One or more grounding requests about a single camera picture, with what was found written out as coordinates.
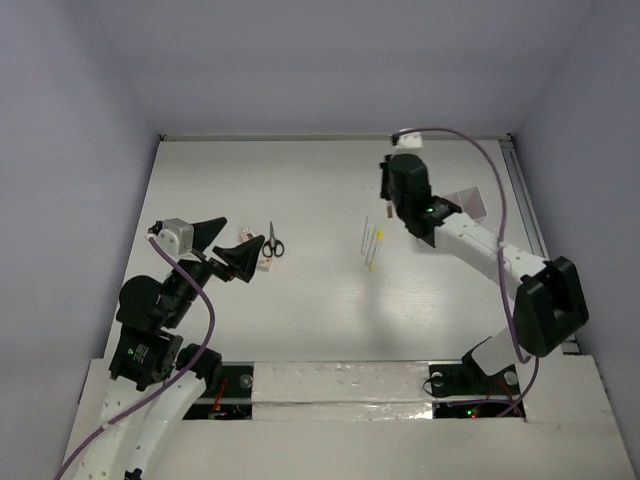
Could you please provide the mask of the white eraser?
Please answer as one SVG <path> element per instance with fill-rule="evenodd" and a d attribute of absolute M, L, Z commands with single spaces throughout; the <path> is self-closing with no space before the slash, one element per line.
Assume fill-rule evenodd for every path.
<path fill-rule="evenodd" d="M 256 269 L 261 272 L 269 272 L 272 266 L 272 259 L 268 257 L 261 257 L 258 260 Z"/>

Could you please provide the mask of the black handled scissors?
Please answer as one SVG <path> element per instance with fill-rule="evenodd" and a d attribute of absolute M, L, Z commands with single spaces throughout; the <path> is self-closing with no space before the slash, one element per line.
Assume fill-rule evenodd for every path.
<path fill-rule="evenodd" d="M 275 235 L 273 222 L 269 222 L 269 236 L 262 246 L 262 255 L 265 258 L 280 258 L 284 255 L 284 243 Z"/>

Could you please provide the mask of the pink capped white marker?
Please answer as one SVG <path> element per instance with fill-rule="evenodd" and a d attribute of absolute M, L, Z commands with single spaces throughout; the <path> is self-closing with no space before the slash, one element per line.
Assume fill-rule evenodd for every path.
<path fill-rule="evenodd" d="M 361 238 L 361 244 L 360 244 L 360 254 L 361 255 L 365 255 L 366 252 L 367 252 L 368 245 L 369 245 L 369 238 L 370 238 L 370 216 L 367 215 L 365 217 L 363 233 L 362 233 L 362 238 Z"/>

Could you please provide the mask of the yellow capped white marker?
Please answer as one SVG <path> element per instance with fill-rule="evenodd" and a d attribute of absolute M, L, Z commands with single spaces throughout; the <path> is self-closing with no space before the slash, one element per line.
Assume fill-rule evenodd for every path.
<path fill-rule="evenodd" d="M 367 267 L 369 272 L 375 271 L 375 260 L 378 254 L 379 247 L 384 239 L 384 231 L 378 229 L 376 231 L 375 239 L 371 244 L 371 251 L 369 253 L 369 260 L 367 262 Z"/>

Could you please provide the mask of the pale yellow capped marker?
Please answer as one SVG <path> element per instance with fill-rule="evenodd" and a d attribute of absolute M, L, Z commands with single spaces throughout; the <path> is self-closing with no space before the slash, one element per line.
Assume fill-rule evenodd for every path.
<path fill-rule="evenodd" d="M 371 262 L 370 258 L 374 250 L 374 245 L 377 240 L 377 235 L 378 235 L 378 227 L 374 226 L 371 229 L 366 241 L 366 249 L 365 249 L 365 265 L 366 266 L 370 265 L 370 262 Z"/>

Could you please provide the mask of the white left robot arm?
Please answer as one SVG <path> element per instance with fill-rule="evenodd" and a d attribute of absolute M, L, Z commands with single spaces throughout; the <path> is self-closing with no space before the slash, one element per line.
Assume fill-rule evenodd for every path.
<path fill-rule="evenodd" d="M 213 279 L 249 282 L 263 238 L 215 245 L 224 217 L 156 222 L 146 234 L 171 270 L 162 281 L 137 275 L 120 289 L 119 338 L 95 430 L 69 455 L 77 479 L 148 479 L 172 431 L 193 402 L 217 391 L 221 355 L 209 349 L 216 326 L 205 291 Z"/>

